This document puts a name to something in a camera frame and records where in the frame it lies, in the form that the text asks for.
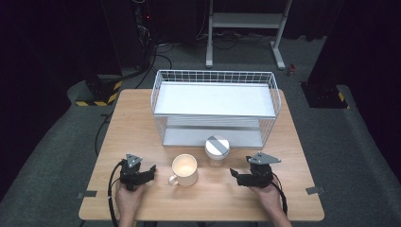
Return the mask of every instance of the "human hand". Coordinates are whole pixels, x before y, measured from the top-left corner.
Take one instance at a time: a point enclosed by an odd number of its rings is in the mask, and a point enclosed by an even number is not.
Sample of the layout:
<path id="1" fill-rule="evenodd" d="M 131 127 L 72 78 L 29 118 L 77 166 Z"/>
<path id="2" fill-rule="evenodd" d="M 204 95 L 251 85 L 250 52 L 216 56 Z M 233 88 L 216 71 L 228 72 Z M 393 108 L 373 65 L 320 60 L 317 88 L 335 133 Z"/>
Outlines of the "human hand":
<path id="1" fill-rule="evenodd" d="M 129 191 L 127 186 L 119 180 L 115 185 L 115 202 L 120 212 L 119 226 L 133 226 L 135 213 L 142 200 L 145 185 L 141 184 L 134 191 Z"/>
<path id="2" fill-rule="evenodd" d="M 274 176 L 273 183 L 277 185 L 278 180 Z M 288 227 L 292 226 L 289 222 L 286 214 L 283 211 L 280 202 L 280 193 L 272 184 L 269 184 L 267 187 L 260 188 L 260 187 L 249 187 L 252 192 L 254 192 L 257 197 L 260 199 L 266 213 L 270 220 L 273 222 L 274 226 L 276 227 Z"/>

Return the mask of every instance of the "coffee mug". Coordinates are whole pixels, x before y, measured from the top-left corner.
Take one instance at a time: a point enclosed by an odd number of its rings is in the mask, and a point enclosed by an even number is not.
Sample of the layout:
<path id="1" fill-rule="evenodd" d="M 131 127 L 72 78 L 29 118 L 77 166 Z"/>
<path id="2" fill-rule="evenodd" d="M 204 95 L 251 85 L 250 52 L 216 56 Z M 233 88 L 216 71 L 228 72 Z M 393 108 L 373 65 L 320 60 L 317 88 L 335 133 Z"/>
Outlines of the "coffee mug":
<path id="1" fill-rule="evenodd" d="M 180 154 L 172 164 L 174 175 L 168 179 L 171 185 L 190 186 L 198 179 L 198 163 L 190 154 Z"/>

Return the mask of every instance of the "white wire basket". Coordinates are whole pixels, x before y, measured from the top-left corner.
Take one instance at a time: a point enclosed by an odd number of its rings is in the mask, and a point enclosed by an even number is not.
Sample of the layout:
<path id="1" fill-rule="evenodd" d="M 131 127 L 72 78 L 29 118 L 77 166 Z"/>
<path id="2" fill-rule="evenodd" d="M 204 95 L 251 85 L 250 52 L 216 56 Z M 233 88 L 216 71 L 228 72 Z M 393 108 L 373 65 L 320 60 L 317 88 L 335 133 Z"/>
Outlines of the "white wire basket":
<path id="1" fill-rule="evenodd" d="M 233 148 L 263 148 L 280 108 L 271 72 L 159 70 L 151 94 L 164 146 L 221 135 Z"/>

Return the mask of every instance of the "wrist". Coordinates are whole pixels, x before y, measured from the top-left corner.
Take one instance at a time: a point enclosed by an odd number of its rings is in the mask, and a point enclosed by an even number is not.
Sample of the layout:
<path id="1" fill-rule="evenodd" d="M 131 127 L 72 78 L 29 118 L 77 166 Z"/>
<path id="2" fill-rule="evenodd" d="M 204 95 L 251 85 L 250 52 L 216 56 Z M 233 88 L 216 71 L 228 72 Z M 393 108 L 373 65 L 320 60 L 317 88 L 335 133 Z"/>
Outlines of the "wrist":
<path id="1" fill-rule="evenodd" d="M 135 219 L 133 217 L 133 214 L 129 214 L 129 215 L 121 214 L 118 226 L 119 227 L 132 227 L 134 222 L 135 222 Z"/>
<path id="2" fill-rule="evenodd" d="M 291 226 L 286 214 L 281 208 L 267 208 L 266 212 L 268 213 L 270 221 L 274 226 L 277 227 L 287 227 Z"/>

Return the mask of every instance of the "gray carpet floor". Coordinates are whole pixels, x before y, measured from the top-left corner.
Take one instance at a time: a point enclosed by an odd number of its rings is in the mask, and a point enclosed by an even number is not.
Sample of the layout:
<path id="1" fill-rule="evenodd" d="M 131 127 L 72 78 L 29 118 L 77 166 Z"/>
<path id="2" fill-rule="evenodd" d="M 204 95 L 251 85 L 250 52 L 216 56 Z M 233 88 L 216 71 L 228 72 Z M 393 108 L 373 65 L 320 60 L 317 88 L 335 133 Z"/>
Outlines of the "gray carpet floor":
<path id="1" fill-rule="evenodd" d="M 215 42 L 213 70 L 273 72 L 286 95 L 312 177 L 326 190 L 320 195 L 325 218 L 319 222 L 293 222 L 294 226 L 401 226 L 401 186 L 368 133 L 352 94 L 344 85 L 349 109 L 311 109 L 300 81 L 306 81 L 319 56 L 324 39 L 307 42 L 283 39 L 280 50 L 296 72 L 280 71 L 267 42 Z M 161 45 L 173 69 L 206 70 L 205 46 Z M 167 59 L 157 57 L 154 68 L 167 69 Z M 120 90 L 132 89 L 142 76 L 124 80 Z M 150 71 L 139 89 L 151 88 Z M 101 148 L 107 124 L 96 134 L 104 116 L 115 105 L 79 107 L 75 99 L 84 82 L 71 87 L 72 105 L 48 131 L 21 169 L 0 203 L 0 226 L 80 226 L 78 211 L 96 163 L 95 147 Z M 252 226 L 250 223 L 211 222 L 209 226 Z M 110 221 L 86 221 L 83 226 L 113 226 Z M 193 222 L 159 222 L 158 226 L 196 226 Z M 271 226 L 268 222 L 259 226 Z"/>

